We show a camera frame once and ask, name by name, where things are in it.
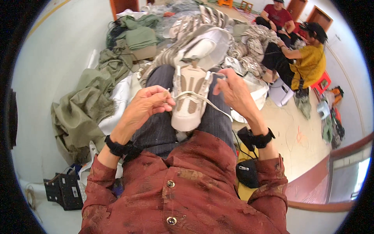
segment orange stool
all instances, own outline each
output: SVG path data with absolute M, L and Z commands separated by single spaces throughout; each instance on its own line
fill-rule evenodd
M 227 6 L 229 6 L 229 8 L 232 8 L 233 7 L 233 2 L 234 2 L 234 0 L 219 0 L 218 5 L 219 6 L 227 5 Z
M 249 2 L 247 2 L 247 1 L 242 1 L 242 3 L 240 4 L 240 7 L 239 7 L 239 9 L 242 9 L 242 10 L 244 10 L 244 12 L 247 10 L 247 8 L 248 8 L 248 5 L 250 5 L 251 6 L 251 8 L 249 9 L 249 12 L 251 12 L 252 11 L 252 7 L 253 7 L 253 4 L 252 3 L 249 3 Z
M 327 85 L 323 86 L 323 84 L 322 84 L 323 81 L 327 81 Z M 325 71 L 323 73 L 323 75 L 321 76 L 321 78 L 316 83 L 311 85 L 310 87 L 316 89 L 318 94 L 321 95 L 324 91 L 327 90 L 327 88 L 330 86 L 330 84 L 331 84 L 330 77 L 327 74 L 327 72 Z

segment hand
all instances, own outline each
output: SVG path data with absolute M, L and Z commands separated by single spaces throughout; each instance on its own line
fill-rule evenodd
M 222 69 L 218 73 L 226 75 L 227 79 L 217 79 L 214 95 L 222 91 L 225 103 L 246 119 L 250 118 L 253 112 L 259 111 L 243 78 L 233 69 Z
M 282 46 L 287 47 L 286 44 L 284 43 L 284 41 L 282 41 L 282 40 L 278 40 L 278 46 L 279 47 L 282 47 Z
M 278 30 L 278 33 L 280 33 L 280 34 L 286 34 L 287 35 L 287 33 L 285 31 L 283 31 L 283 30 Z
M 175 101 L 171 94 L 159 85 L 143 88 L 137 92 L 131 103 L 125 109 L 113 133 L 121 135 L 126 131 L 127 135 L 133 135 L 149 117 L 156 113 L 172 111 Z

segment black pants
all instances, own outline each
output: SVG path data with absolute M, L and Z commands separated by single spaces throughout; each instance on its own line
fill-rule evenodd
M 299 37 L 296 33 L 294 32 L 291 32 L 289 34 L 289 36 L 291 37 L 291 45 L 295 44 L 295 42 L 299 39 L 299 40 L 302 40 L 301 37 Z
M 270 23 L 267 22 L 264 18 L 262 18 L 261 16 L 257 17 L 256 18 L 256 24 L 258 25 L 264 25 L 265 27 L 267 27 L 268 29 L 271 29 L 272 27 L 270 26 Z M 281 26 L 277 26 L 277 31 L 278 30 L 281 30 L 282 27 Z M 291 45 L 291 39 L 286 35 L 286 34 L 283 34 L 283 33 L 279 33 L 277 32 L 277 36 L 284 42 L 284 44 L 289 48 L 289 46 Z
M 291 82 L 295 75 L 289 67 L 289 64 L 292 62 L 292 60 L 286 58 L 277 44 L 270 42 L 266 48 L 264 59 L 261 63 L 267 69 L 276 70 L 282 81 L 291 88 Z

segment shoelace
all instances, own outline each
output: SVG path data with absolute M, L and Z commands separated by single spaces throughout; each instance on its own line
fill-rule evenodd
M 207 99 L 206 97 L 201 96 L 200 94 L 197 94 L 197 93 L 195 93 L 195 92 L 193 92 L 193 91 L 184 91 L 184 92 L 181 92 L 180 94 L 178 94 L 178 96 L 173 97 L 174 101 L 176 101 L 180 96 L 183 96 L 183 95 L 185 95 L 185 94 L 192 94 L 192 95 L 194 95 L 195 97 L 200 98 L 200 99 L 206 101 L 206 103 L 208 103 L 209 105 L 211 105 L 214 109 L 216 109 L 216 110 L 218 110 L 218 111 L 224 113 L 227 117 L 230 118 L 231 122 L 233 122 L 233 118 L 231 117 L 231 115 L 227 114 L 226 112 L 221 111 L 221 110 L 220 110 L 218 107 L 216 107 L 216 106 L 215 106 L 215 105 L 214 105 L 214 104 L 213 104 L 209 99 Z

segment black pouch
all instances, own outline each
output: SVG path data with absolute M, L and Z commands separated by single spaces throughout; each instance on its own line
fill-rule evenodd
M 257 170 L 255 161 L 248 159 L 236 165 L 236 177 L 249 188 L 258 188 Z

